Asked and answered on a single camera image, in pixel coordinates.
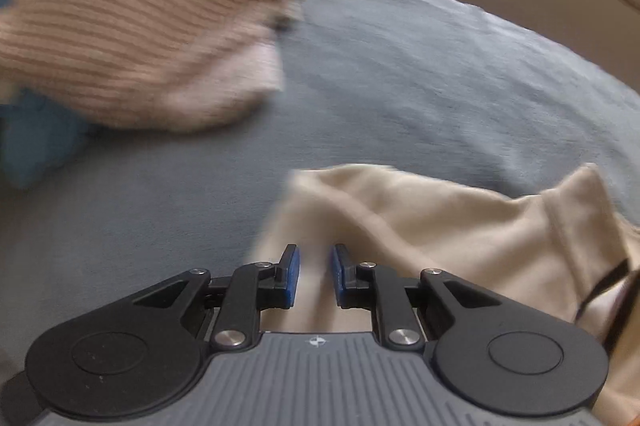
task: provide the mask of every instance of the beige fabric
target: beige fabric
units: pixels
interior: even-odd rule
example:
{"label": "beige fabric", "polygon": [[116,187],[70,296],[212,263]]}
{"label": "beige fabric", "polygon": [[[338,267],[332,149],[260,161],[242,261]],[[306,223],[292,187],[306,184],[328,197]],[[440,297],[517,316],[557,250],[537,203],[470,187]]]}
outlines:
{"label": "beige fabric", "polygon": [[[290,178],[252,253],[252,260],[273,262],[287,243],[297,243],[303,254],[295,306],[264,313],[265,329],[370,330],[367,311],[335,305],[328,251],[338,242],[357,262],[412,277],[441,268],[567,321],[613,268],[640,262],[640,234],[614,213],[593,165],[516,200],[389,167],[301,171]],[[613,297],[607,292],[588,306],[581,320],[597,336],[606,333],[628,286],[619,284]],[[626,425],[640,412],[639,343],[636,304],[595,408],[609,426]]]}
{"label": "beige fabric", "polygon": [[281,84],[272,23],[289,0],[15,0],[0,75],[94,122],[196,130]]}

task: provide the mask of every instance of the metal screw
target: metal screw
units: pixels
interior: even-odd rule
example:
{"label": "metal screw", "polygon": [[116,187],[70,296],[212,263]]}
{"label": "metal screw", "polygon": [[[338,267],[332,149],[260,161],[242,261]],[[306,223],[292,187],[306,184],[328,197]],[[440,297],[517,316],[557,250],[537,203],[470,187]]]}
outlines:
{"label": "metal screw", "polygon": [[222,346],[238,346],[244,343],[246,336],[240,330],[220,330],[214,339]]}
{"label": "metal screw", "polygon": [[420,334],[411,329],[396,329],[389,333],[389,341],[396,345],[415,345],[420,341]]}

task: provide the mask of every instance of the blue cloth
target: blue cloth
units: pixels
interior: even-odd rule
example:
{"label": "blue cloth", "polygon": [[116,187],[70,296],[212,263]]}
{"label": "blue cloth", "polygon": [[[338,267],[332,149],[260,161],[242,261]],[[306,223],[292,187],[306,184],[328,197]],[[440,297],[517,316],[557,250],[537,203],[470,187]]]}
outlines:
{"label": "blue cloth", "polygon": [[[10,1],[0,0],[0,7]],[[63,165],[96,128],[75,112],[26,88],[13,104],[0,104],[0,118],[0,170],[16,188],[27,188],[48,170]]]}

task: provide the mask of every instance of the pink knit fabric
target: pink knit fabric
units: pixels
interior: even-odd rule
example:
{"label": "pink knit fabric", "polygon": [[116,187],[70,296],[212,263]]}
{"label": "pink knit fabric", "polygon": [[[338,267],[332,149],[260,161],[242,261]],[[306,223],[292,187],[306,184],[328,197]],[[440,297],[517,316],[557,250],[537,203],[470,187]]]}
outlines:
{"label": "pink knit fabric", "polygon": [[16,0],[0,74],[94,122],[189,131],[280,88],[270,24],[288,0]]}

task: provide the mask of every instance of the gray bed sheet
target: gray bed sheet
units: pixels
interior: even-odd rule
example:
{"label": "gray bed sheet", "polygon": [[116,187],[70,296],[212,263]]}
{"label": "gray bed sheet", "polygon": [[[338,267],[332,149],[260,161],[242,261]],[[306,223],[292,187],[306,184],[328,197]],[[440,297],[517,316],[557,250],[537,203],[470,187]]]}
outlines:
{"label": "gray bed sheet", "polygon": [[454,0],[304,11],[279,38],[286,89],[242,123],[106,132],[33,189],[2,191],[5,377],[63,320],[192,266],[231,273],[292,168],[390,164],[518,197],[592,161],[640,222],[640,96],[597,66]]}

